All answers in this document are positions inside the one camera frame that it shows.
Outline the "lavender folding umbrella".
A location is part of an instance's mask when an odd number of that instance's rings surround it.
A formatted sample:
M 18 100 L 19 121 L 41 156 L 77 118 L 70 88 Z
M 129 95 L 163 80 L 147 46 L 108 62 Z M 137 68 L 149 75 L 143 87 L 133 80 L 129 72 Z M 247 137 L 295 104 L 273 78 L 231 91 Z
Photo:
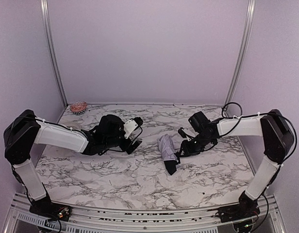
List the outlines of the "lavender folding umbrella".
M 161 153 L 168 174 L 173 175 L 181 161 L 169 134 L 164 134 L 158 139 L 158 150 Z

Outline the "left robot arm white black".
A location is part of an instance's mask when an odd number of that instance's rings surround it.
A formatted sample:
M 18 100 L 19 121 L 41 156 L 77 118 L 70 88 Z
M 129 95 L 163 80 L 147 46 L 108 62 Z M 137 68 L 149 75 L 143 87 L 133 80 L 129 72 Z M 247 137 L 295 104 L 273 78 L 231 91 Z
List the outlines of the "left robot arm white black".
M 113 148 L 131 154 L 140 145 L 130 135 L 141 129 L 143 120 L 131 118 L 126 122 L 115 115 L 103 116 L 94 128 L 77 130 L 37 117 L 32 110 L 25 110 L 4 131 L 4 157 L 11 164 L 13 173 L 28 190 L 33 204 L 40 208 L 51 207 L 52 201 L 40 181 L 31 161 L 34 144 L 68 149 L 83 155 L 103 155 Z

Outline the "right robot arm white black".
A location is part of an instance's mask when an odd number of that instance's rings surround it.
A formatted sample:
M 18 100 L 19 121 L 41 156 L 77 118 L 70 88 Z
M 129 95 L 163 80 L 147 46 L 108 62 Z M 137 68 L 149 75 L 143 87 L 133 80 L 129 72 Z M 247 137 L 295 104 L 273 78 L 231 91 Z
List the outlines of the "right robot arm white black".
M 239 205 L 248 209 L 256 205 L 258 198 L 275 180 L 283 163 L 291 157 L 297 147 L 297 133 L 292 122 L 278 109 L 253 115 L 233 117 L 221 116 L 213 121 L 199 111 L 189 118 L 197 132 L 187 135 L 183 129 L 178 133 L 184 138 L 178 152 L 179 157 L 198 155 L 206 146 L 216 146 L 218 139 L 226 136 L 259 136 L 264 142 L 264 157 L 247 189 L 239 197 Z

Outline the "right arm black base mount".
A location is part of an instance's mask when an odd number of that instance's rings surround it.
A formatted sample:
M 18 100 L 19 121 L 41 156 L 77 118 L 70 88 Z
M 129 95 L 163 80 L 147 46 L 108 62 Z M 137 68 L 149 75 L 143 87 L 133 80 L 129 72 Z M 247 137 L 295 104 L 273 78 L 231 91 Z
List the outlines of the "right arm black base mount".
M 216 217 L 220 218 L 222 223 L 240 220 L 260 214 L 259 207 L 253 207 L 248 210 L 241 210 L 239 204 L 219 207 L 216 212 Z

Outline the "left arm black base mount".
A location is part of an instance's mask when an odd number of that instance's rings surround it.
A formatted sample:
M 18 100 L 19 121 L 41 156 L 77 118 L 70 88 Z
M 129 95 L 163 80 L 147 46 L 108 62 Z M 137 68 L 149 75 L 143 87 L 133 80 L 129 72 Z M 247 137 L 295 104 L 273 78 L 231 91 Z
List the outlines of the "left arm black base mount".
M 29 211 L 33 214 L 58 219 L 60 221 L 68 221 L 71 215 L 71 206 L 64 206 L 54 203 L 46 207 L 31 206 Z

